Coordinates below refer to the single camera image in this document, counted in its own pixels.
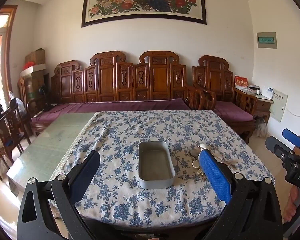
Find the person's right hand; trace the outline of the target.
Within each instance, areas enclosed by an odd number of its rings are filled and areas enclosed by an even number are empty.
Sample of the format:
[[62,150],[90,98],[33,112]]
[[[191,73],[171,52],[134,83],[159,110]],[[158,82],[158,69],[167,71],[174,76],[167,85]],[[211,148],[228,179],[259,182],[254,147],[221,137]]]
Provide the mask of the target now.
[[298,188],[296,186],[292,186],[292,188],[290,189],[290,195],[289,195],[287,204],[283,211],[283,220],[285,222],[290,222],[292,217],[295,215],[297,207],[294,204],[294,202],[296,202],[298,197],[299,197]]

